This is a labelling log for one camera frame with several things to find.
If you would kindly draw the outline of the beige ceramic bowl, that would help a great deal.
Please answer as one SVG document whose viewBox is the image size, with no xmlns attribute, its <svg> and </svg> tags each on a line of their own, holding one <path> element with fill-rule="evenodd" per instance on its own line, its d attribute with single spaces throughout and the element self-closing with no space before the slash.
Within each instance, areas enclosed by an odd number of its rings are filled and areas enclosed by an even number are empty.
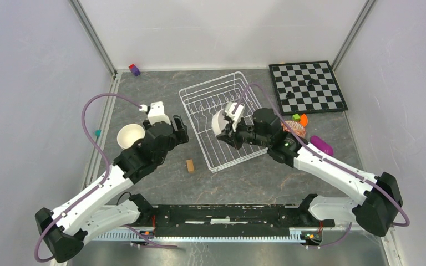
<svg viewBox="0 0 426 266">
<path fill-rule="evenodd" d="M 121 128 L 117 134 L 116 140 L 123 150 L 130 148 L 136 141 L 143 139 L 145 129 L 139 124 L 128 124 Z"/>
</svg>

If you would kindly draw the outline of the white smooth bowl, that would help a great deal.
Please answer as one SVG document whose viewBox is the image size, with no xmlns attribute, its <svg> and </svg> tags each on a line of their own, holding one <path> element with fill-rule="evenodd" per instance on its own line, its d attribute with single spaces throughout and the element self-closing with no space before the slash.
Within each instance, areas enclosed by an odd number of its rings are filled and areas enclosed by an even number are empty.
<svg viewBox="0 0 426 266">
<path fill-rule="evenodd" d="M 220 135 L 229 122 L 225 118 L 224 109 L 221 109 L 213 115 L 211 120 L 211 128 L 215 136 Z"/>
</svg>

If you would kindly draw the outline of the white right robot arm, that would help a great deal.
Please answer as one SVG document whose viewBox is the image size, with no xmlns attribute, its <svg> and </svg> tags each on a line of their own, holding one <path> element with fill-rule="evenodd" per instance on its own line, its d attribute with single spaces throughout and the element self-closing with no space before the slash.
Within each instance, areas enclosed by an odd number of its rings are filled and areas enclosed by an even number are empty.
<svg viewBox="0 0 426 266">
<path fill-rule="evenodd" d="M 309 202 L 298 211 L 303 225 L 312 226 L 327 219 L 354 222 L 379 237 L 399 225 L 395 219 L 403 213 L 403 200 L 393 175 L 365 172 L 326 154 L 293 131 L 284 130 L 272 109 L 256 110 L 253 123 L 248 125 L 242 116 L 243 107 L 236 110 L 235 105 L 218 111 L 212 118 L 212 130 L 218 140 L 236 149 L 244 143 L 265 147 L 274 161 L 310 173 L 345 194 L 309 196 Z"/>
</svg>

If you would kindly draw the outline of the white wire dish rack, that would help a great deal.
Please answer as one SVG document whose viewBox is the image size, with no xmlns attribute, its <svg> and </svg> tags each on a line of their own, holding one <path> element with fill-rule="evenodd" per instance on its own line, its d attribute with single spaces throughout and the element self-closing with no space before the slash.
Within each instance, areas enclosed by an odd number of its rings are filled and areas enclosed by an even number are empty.
<svg viewBox="0 0 426 266">
<path fill-rule="evenodd" d="M 267 149 L 245 143 L 239 150 L 219 141 L 212 129 L 214 115 L 240 98 L 248 81 L 240 71 L 179 90 L 179 97 L 200 144 L 208 169 L 218 172 L 266 154 Z"/>
</svg>

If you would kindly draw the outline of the blue patterned bowl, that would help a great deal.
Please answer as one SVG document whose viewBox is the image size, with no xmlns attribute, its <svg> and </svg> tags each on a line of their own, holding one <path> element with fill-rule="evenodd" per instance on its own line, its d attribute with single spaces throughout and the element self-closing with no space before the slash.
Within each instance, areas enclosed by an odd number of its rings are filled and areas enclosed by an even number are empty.
<svg viewBox="0 0 426 266">
<path fill-rule="evenodd" d="M 299 137 L 306 137 L 306 129 L 299 122 L 286 120 L 285 122 L 282 122 L 281 125 L 285 131 L 290 132 L 290 129 L 292 129 L 292 131 Z"/>
</svg>

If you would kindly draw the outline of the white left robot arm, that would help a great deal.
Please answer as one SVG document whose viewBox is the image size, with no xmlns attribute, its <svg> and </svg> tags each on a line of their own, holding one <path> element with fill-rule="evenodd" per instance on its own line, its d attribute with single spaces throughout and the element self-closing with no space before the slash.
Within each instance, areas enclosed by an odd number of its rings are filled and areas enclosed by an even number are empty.
<svg viewBox="0 0 426 266">
<path fill-rule="evenodd" d="M 129 124 L 117 134 L 122 152 L 113 164 L 90 186 L 65 204 L 35 214 L 40 233 L 38 244 L 45 243 L 58 263 L 75 257 L 96 236 L 118 226 L 147 225 L 152 211 L 132 199 L 120 207 L 99 209 L 120 192 L 138 183 L 164 163 L 174 147 L 189 141 L 187 127 L 179 115 L 171 121 L 151 119 L 142 125 Z"/>
</svg>

